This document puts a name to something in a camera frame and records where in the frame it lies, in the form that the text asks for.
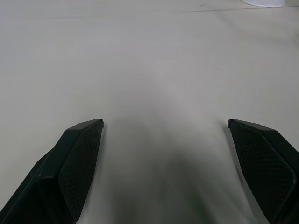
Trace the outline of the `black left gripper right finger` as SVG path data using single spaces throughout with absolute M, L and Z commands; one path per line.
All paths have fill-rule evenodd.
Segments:
M 230 119 L 242 174 L 271 224 L 299 222 L 299 153 L 276 130 Z

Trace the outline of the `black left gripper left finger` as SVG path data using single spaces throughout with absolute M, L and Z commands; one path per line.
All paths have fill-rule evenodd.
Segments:
M 91 187 L 104 121 L 65 130 L 0 212 L 2 224 L 75 224 Z

